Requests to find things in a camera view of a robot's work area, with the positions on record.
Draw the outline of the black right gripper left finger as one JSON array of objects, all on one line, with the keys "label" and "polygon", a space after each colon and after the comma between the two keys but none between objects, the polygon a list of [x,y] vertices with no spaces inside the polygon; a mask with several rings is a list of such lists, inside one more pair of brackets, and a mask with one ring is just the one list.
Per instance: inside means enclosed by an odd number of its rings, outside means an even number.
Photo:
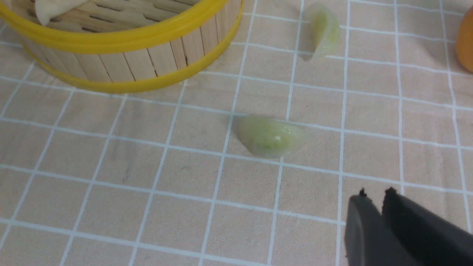
[{"label": "black right gripper left finger", "polygon": [[362,188],[348,201],[344,234],[349,266],[420,266],[385,224]]}]

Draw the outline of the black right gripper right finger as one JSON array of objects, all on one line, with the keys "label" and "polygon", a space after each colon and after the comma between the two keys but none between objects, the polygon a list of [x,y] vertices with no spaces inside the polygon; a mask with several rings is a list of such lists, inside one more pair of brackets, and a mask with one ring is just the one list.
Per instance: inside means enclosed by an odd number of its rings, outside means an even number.
[{"label": "black right gripper right finger", "polygon": [[472,234],[393,187],[385,190],[382,217],[404,249],[423,266],[471,266]]}]

